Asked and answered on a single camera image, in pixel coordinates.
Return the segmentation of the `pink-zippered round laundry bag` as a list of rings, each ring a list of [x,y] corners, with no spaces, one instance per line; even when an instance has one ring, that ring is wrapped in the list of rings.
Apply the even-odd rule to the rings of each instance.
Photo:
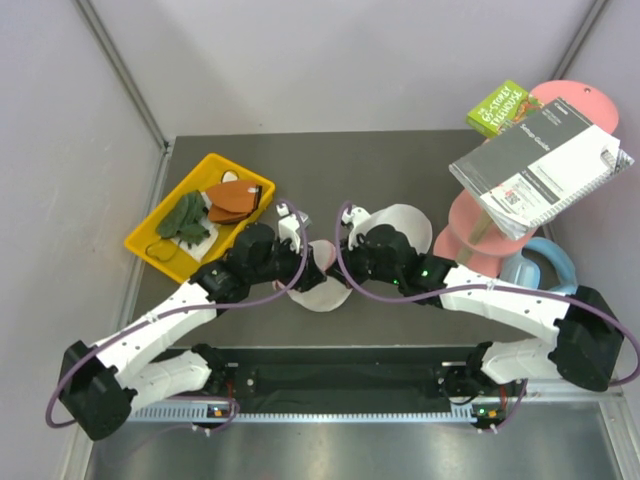
[[[327,273],[329,267],[336,260],[336,248],[327,239],[318,239],[309,242],[313,250],[312,260],[308,260],[304,273],[314,273],[313,267],[322,273]],[[352,290],[331,276],[315,285],[310,290],[301,292],[291,289],[286,292],[289,298],[304,309],[326,313],[339,308],[350,296]]]

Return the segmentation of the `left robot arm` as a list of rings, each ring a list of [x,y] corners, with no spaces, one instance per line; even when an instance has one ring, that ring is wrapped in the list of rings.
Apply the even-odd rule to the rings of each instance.
[[[93,441],[114,434],[136,411],[200,391],[216,396],[227,374],[214,348],[198,345],[170,360],[157,358],[177,340],[228,310],[258,307],[255,285],[278,282],[305,291],[325,280],[313,264],[306,223],[289,215],[276,229],[248,225],[220,258],[201,265],[166,300],[128,327],[88,345],[77,341],[63,354],[52,395]]]

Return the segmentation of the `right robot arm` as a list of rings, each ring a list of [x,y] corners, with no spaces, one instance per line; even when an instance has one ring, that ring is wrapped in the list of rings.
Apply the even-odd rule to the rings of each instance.
[[[337,224],[333,240],[341,280],[357,291],[369,280],[383,282],[399,292],[392,304],[476,315],[526,333],[524,340],[475,346],[455,376],[463,388],[487,396],[517,380],[564,380],[592,392],[620,385],[614,370],[630,335],[597,290],[518,287],[419,252],[389,224],[348,232]]]

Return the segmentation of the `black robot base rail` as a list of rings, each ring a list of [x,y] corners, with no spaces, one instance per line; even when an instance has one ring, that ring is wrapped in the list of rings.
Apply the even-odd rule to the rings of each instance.
[[[211,394],[229,395],[245,414],[445,412],[451,400],[516,396],[478,373],[470,347],[251,347],[198,344],[213,377]]]

